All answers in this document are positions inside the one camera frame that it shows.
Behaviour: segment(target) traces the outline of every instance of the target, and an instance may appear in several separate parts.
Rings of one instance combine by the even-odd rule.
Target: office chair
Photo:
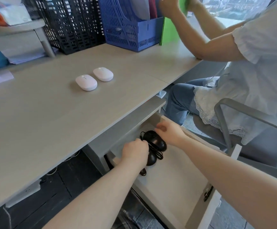
[[[221,105],[233,108],[272,127],[263,131],[247,145],[242,145],[240,137],[229,134]],[[225,152],[228,155],[236,144],[240,144],[243,147],[238,160],[277,178],[277,118],[228,98],[220,100],[214,110],[222,132],[211,125],[205,125],[198,115],[194,115],[195,126],[210,138],[195,134],[221,149],[226,147]]]

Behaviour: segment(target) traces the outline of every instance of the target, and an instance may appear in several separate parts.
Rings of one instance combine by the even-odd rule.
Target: black perforated plastic basket
[[[98,0],[35,0],[50,44],[66,55],[105,43]]]

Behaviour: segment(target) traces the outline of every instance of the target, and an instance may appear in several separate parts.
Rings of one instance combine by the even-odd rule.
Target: black cable
[[[140,135],[140,139],[143,140],[143,136],[142,136],[142,133],[145,133],[145,132],[141,132],[141,135]],[[150,143],[149,141],[148,142],[148,145],[149,145],[149,152],[152,152],[156,155],[156,157],[159,159],[159,160],[162,160],[163,159],[163,153],[161,151],[159,151],[155,145],[153,145],[152,143]]]

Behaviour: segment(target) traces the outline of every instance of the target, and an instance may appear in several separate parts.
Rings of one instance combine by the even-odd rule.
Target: chair armrest
[[[216,117],[218,119],[218,122],[221,126],[223,135],[224,135],[224,140],[226,142],[227,148],[228,148],[228,152],[231,151],[232,148],[232,143],[230,140],[230,135],[229,135],[229,129],[226,123],[226,120],[224,118],[224,114],[222,112],[221,109],[221,105],[226,105],[230,108],[235,109],[236,111],[239,111],[245,115],[248,115],[254,119],[257,119],[263,123],[266,123],[272,127],[277,128],[277,118],[275,118],[274,116],[268,115],[266,113],[263,113],[257,109],[248,107],[242,103],[239,103],[235,100],[229,99],[229,98],[224,98],[221,99],[214,107],[214,111],[216,114]]]

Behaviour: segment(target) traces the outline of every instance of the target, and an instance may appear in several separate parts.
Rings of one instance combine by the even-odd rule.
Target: window
[[[271,0],[202,0],[215,17],[243,21],[264,10]]]

